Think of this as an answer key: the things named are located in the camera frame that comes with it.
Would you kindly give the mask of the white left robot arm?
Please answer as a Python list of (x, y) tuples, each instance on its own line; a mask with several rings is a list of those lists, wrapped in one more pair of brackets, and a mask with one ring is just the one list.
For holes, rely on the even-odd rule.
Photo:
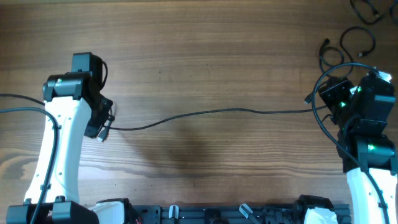
[(100, 93), (105, 81), (95, 72), (49, 76), (38, 164), (23, 204), (7, 209), (7, 223), (99, 223), (79, 204), (77, 178), (83, 138), (96, 138), (109, 118), (113, 103)]

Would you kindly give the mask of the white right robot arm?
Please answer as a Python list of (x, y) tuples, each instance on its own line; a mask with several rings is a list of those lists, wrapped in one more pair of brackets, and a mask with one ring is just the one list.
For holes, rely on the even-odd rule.
[(355, 223), (396, 223), (397, 149), (383, 133), (396, 98), (378, 75), (354, 86), (331, 78), (318, 94), (338, 125), (337, 151), (349, 185)]

